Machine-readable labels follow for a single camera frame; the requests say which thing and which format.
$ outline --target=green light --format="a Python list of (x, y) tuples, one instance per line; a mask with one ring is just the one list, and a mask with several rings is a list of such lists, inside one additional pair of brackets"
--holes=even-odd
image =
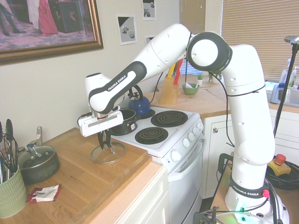
[[(244, 211), (243, 206), (243, 202), (242, 201), (238, 201), (236, 207), (235, 207), (235, 211)], [(243, 222), (244, 221), (244, 217), (242, 214), (240, 213), (235, 213), (235, 218), (238, 222)]]

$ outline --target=white cabinet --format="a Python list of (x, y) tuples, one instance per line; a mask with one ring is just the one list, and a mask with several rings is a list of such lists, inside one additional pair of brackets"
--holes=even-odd
[[(270, 110), (274, 127), (276, 110)], [(275, 137), (275, 155), (283, 154), (286, 160), (299, 165), (299, 114), (282, 111)]]
[[(206, 118), (204, 120), (204, 136), (206, 137), (206, 147), (203, 154), (203, 180), (202, 197), (213, 197), (217, 188), (216, 172), (218, 160), (221, 153), (231, 154), (234, 148), (226, 144), (228, 141), (226, 132), (226, 115)], [(233, 143), (234, 133), (230, 115), (228, 116), (228, 134)]]
[(116, 223), (170, 223), (167, 168), (161, 168)]

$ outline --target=blue kettle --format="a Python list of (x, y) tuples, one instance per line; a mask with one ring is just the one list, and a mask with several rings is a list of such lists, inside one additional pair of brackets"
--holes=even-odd
[(143, 96), (143, 93), (138, 85), (134, 88), (138, 91), (133, 93), (132, 89), (129, 90), (129, 108), (136, 112), (136, 115), (145, 115), (150, 112), (150, 101)]

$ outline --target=small potted plant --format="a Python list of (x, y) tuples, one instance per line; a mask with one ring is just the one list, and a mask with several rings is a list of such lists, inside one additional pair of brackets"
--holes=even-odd
[(197, 75), (197, 84), (202, 85), (202, 79), (204, 78), (203, 74), (198, 74)]
[[(221, 72), (217, 72), (217, 73), (213, 73), (217, 78), (219, 78), (219, 80), (222, 80), (222, 73)], [(209, 73), (209, 82), (212, 83), (219, 83), (219, 81), (211, 74)]]

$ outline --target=butcher block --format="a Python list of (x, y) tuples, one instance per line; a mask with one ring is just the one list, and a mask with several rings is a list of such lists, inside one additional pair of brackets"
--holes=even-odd
[(90, 158), (99, 145), (97, 135), (85, 138), (77, 128), (44, 145), (56, 148), (60, 168), (50, 179), (27, 185), (26, 191), (61, 184), (56, 201), (28, 203), (14, 216), (0, 219), (1, 224), (90, 223), (151, 162), (146, 150), (124, 144), (127, 151), (119, 161), (97, 164)]

